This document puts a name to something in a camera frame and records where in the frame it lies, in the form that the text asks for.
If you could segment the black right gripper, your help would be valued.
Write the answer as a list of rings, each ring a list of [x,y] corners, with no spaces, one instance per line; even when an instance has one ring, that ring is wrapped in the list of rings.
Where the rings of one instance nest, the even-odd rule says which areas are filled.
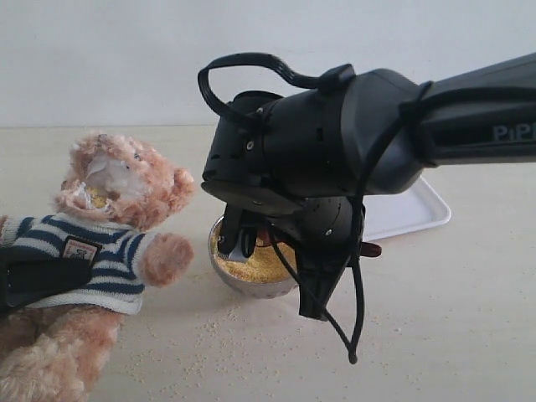
[[[271,205],[254,200],[252,204],[265,217],[266,225],[259,229],[273,229],[274,235],[292,242],[292,248],[276,245],[296,273],[299,255],[345,259],[347,264],[350,261],[353,251],[349,247],[358,242],[353,233],[353,206],[347,198],[309,198],[294,209],[290,209],[290,202]],[[217,242],[220,256],[243,256],[248,260],[254,254],[258,228],[240,228],[241,215],[242,209],[226,205]]]

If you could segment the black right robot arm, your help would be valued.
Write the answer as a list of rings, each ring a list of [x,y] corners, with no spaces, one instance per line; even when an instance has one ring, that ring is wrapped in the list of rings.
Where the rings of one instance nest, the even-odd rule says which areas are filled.
[[[241,53],[197,81],[219,118],[202,174],[226,206],[219,253],[244,260],[266,230],[291,242],[305,279],[358,259],[366,196],[402,193],[427,168],[535,159],[533,54],[417,84],[350,64],[302,75]]]

